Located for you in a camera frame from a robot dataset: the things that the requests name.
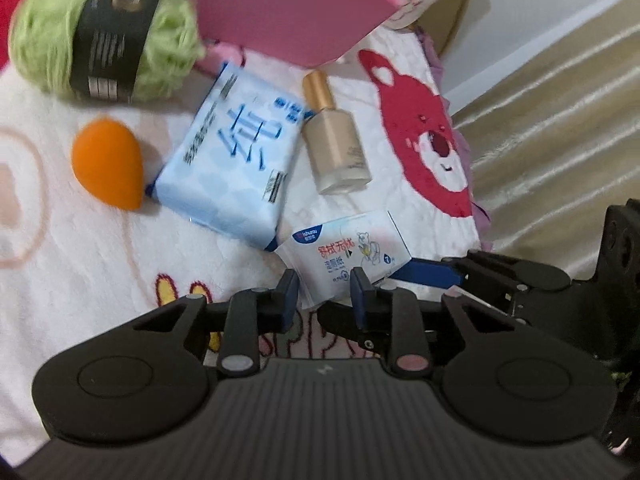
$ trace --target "foundation bottle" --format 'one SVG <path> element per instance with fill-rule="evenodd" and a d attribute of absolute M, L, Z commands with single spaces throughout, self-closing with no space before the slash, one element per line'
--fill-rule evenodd
<path fill-rule="evenodd" d="M 316 112 L 302 129 L 319 194 L 341 194 L 371 181 L 350 113 L 335 107 L 326 74 L 314 70 L 302 81 L 307 105 Z"/>

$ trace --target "bear nose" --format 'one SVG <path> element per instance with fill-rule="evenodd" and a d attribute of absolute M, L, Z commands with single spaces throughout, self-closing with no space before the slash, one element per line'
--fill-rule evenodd
<path fill-rule="evenodd" d="M 436 132 L 429 132 L 429 142 L 433 151 L 442 157 L 449 156 L 450 148 L 447 139 L 437 134 Z"/>

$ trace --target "white wipes package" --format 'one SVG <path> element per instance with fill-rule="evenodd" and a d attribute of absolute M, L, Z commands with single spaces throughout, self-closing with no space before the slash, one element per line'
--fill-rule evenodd
<path fill-rule="evenodd" d="M 285 240 L 276 254 L 300 277 L 302 308 L 347 297 L 353 267 L 362 267 L 373 283 L 411 259 L 388 211 L 302 229 Z"/>
<path fill-rule="evenodd" d="M 226 65 L 151 195 L 197 224 L 273 250 L 284 180 L 309 113 L 299 98 Z"/>

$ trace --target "orange makeup sponge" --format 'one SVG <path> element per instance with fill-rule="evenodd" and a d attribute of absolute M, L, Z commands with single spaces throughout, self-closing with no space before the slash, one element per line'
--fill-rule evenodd
<path fill-rule="evenodd" d="M 85 126 L 71 149 L 78 182 L 105 204 L 133 211 L 143 196 L 140 146 L 124 124 L 101 118 Z"/>

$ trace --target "curtain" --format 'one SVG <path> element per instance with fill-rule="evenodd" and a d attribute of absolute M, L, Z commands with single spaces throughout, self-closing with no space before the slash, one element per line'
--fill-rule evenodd
<path fill-rule="evenodd" d="M 623 0 L 453 117 L 494 251 L 593 275 L 610 204 L 640 198 L 640 0 Z"/>

